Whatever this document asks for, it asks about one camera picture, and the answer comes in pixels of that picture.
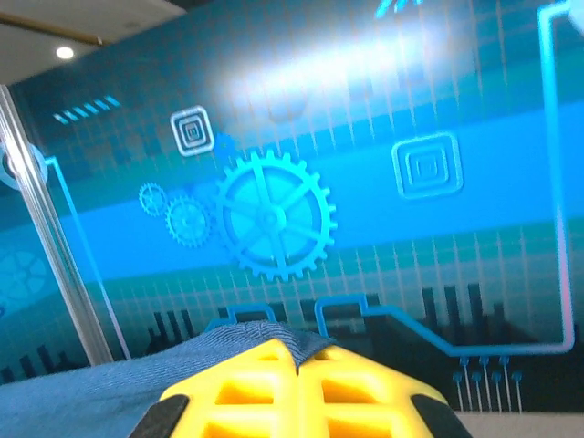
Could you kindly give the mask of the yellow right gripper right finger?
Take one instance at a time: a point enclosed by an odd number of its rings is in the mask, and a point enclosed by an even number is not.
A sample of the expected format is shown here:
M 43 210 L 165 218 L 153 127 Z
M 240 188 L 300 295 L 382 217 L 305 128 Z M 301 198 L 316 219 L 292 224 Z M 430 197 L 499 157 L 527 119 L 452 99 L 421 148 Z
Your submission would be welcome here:
M 431 385 L 337 346 L 297 372 L 298 438 L 473 438 Z

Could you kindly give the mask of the aluminium frame post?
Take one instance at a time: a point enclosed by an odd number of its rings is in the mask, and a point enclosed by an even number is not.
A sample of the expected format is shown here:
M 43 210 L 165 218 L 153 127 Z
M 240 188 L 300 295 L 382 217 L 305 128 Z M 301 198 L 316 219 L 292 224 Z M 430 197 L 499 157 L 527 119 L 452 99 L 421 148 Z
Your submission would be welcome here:
M 29 147 L 15 103 L 8 87 L 3 84 L 0 84 L 0 136 L 6 155 L 13 163 L 26 208 L 36 227 L 89 364 L 97 366 L 111 363 L 114 358 L 110 346 L 43 182 L 42 172 Z

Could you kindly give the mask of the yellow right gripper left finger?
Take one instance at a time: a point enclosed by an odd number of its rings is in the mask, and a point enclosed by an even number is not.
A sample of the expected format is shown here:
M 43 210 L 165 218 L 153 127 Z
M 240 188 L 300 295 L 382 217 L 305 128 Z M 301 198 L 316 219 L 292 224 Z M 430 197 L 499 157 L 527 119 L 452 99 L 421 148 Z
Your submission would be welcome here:
M 300 438 L 297 367 L 278 339 L 174 383 L 130 438 Z

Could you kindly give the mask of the navy blue t-shirt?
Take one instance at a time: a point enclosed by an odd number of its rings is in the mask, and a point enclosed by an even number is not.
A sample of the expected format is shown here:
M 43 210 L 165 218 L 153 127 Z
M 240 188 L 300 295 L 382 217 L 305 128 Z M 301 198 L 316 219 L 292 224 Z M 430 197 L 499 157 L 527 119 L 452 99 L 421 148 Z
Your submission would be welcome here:
M 284 343 L 296 365 L 332 339 L 281 323 L 221 326 L 165 351 L 0 386 L 0 438 L 128 438 L 173 384 L 266 341 Z

